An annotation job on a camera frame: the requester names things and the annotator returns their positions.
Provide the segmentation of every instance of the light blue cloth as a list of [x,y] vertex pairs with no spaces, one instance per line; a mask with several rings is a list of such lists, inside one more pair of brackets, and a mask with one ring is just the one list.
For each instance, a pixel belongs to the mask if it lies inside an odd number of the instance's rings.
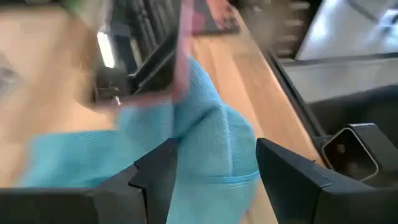
[[178,104],[126,108],[115,131],[47,134],[32,141],[21,187],[93,187],[169,137],[180,137],[167,223],[238,223],[256,178],[250,125],[222,104],[206,72],[190,59],[190,91]]

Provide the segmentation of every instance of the wooden table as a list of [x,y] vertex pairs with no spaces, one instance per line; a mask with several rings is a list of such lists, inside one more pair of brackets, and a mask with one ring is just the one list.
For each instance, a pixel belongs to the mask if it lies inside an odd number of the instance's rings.
[[[194,37],[192,54],[208,72],[223,101],[252,124],[256,137],[268,138],[318,161],[318,154],[286,94],[237,12],[236,15],[242,29],[240,34]],[[26,37],[21,34],[25,31],[17,29],[15,23],[43,30],[30,30],[30,36]],[[13,55],[9,63],[24,77],[15,93],[0,99],[0,186],[10,186],[24,170],[28,159],[26,145],[31,137],[41,133],[112,129],[114,113],[93,111],[81,105],[90,77],[86,66],[90,48],[86,43],[94,38],[82,23],[71,20],[60,9],[21,11],[13,15],[0,11],[0,29],[4,27],[14,37],[4,40],[0,35],[0,52]],[[9,46],[20,42],[24,50],[10,49]],[[46,48],[39,54],[38,46]],[[276,223],[260,182],[242,223]]]

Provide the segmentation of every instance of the black device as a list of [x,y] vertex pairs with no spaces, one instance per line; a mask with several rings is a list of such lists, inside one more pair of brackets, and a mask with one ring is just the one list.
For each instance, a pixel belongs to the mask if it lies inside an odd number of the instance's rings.
[[256,156],[280,224],[398,223],[396,187],[371,187],[267,139]]
[[0,189],[0,222],[166,223],[174,189],[177,146],[176,139],[168,139],[93,188]]
[[[98,32],[102,59],[96,72],[94,101],[124,101],[172,85],[178,39],[182,38],[182,1],[111,1],[106,23]],[[109,42],[111,60],[103,39]]]

